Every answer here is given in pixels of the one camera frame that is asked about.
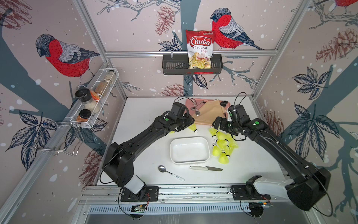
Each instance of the white table surface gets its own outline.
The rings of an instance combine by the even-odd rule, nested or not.
[[[235,97],[203,97],[203,99],[215,98],[227,100],[231,104],[235,100]],[[138,135],[153,123],[155,117],[170,110],[174,99],[172,97],[128,98],[112,142],[120,144]],[[242,97],[238,97],[236,103],[238,104],[241,99]],[[185,104],[185,101],[186,99],[183,99],[180,102]],[[244,106],[250,119],[257,118],[248,97],[241,104]],[[194,133],[187,128],[158,139],[134,161],[135,175],[139,176],[147,185],[241,184],[254,175],[261,175],[276,180],[285,179],[278,162],[265,149],[248,138],[245,141],[237,142],[239,148],[233,151],[230,162],[226,165],[220,164],[218,157],[214,156],[210,156],[210,159],[205,163],[190,164],[192,166],[218,167],[222,168],[223,171],[191,170],[189,169],[190,165],[176,165],[171,161],[170,143],[175,138],[201,136],[211,146],[213,139],[208,128],[208,125],[197,125],[198,133]],[[164,165],[169,172],[177,174],[184,178],[185,181],[182,182],[169,173],[159,172],[159,165]],[[101,180],[102,182],[111,181],[105,172],[103,172]]]

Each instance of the bullfinch illustration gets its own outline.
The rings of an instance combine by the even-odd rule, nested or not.
[[[46,59],[63,75],[79,77],[89,70],[88,66],[99,53],[89,51],[76,44],[67,44],[55,39],[50,34],[42,34],[36,40],[39,56]]]
[[[322,3],[326,2],[326,1],[329,1],[329,0],[320,1],[320,2],[317,3],[317,5],[322,4]],[[334,9],[337,6],[342,6],[342,7],[344,7],[345,14],[346,14],[346,13],[350,13],[350,12],[347,12],[347,7],[350,6],[351,4],[357,2],[358,0],[331,0],[331,1],[334,1],[335,4],[336,4]]]
[[[262,50],[247,36],[244,28],[235,22],[228,8],[215,10],[210,19],[213,20],[212,31],[215,31],[214,41],[221,48],[235,49],[237,46],[249,45]]]

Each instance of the black lid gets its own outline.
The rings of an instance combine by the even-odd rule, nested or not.
[[[79,116],[82,117],[83,119],[88,119],[91,116],[91,111],[87,109],[83,109],[79,112]]]
[[[74,94],[74,96],[82,102],[86,102],[86,101],[89,101],[90,99],[92,99],[92,95],[91,95],[91,92],[89,89],[77,90],[76,93]]]

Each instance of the white knife handle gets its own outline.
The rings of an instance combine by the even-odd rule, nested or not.
[[[178,175],[175,175],[174,173],[172,173],[172,175],[173,175],[174,177],[176,177],[177,179],[181,180],[181,181],[185,181],[184,178],[179,177]]]
[[[208,170],[207,167],[202,167],[202,166],[190,166],[190,169],[192,169],[192,170]]]

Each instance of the pink cutting board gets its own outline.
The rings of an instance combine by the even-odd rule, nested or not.
[[[200,102],[204,101],[213,101],[213,100],[208,100],[208,99],[199,99],[199,98],[194,98],[197,102],[197,104],[199,104]],[[199,110],[202,106],[204,105],[204,103],[200,104],[197,106],[197,109]],[[185,106],[189,109],[189,113],[191,116],[193,116],[195,114],[195,110],[191,110],[191,107],[194,107],[195,105],[193,104],[193,102],[190,99],[187,99],[187,101],[185,102]],[[225,110],[228,109],[230,106],[230,103],[226,104]]]

